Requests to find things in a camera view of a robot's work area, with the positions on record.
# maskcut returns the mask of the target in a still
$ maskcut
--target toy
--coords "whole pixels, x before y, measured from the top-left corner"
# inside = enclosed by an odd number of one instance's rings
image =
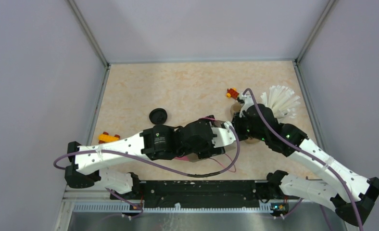
[[[239,93],[236,91],[236,88],[230,88],[227,90],[227,98],[238,98]]]
[[[99,143],[109,143],[109,142],[118,141],[119,139],[120,139],[119,135],[109,136],[109,134],[105,131],[102,134],[100,134],[98,137]]]

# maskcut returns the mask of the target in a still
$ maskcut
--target black round lid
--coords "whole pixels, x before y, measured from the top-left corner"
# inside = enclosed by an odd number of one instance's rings
[[[149,118],[153,124],[163,124],[167,121],[167,112],[163,108],[156,108],[150,112]]]

